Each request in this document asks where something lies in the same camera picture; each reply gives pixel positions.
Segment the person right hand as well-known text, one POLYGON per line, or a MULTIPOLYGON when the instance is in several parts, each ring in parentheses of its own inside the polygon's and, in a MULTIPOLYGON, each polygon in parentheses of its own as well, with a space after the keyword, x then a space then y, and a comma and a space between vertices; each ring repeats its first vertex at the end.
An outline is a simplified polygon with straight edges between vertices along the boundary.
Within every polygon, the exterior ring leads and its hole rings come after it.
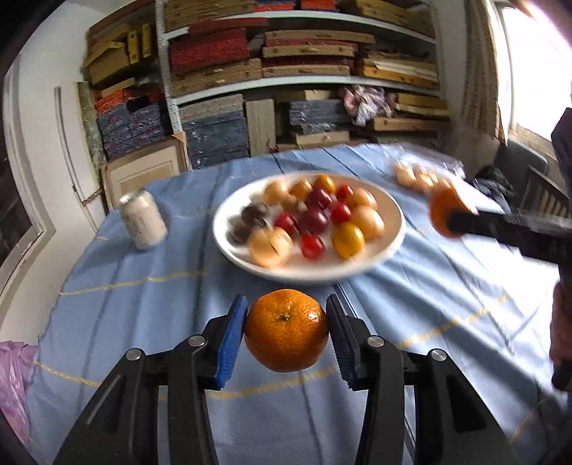
POLYGON ((564 360, 571 360, 572 338, 571 320, 564 313, 564 289, 560 282, 554 286, 553 310, 550 325, 550 359, 554 367, 564 360))

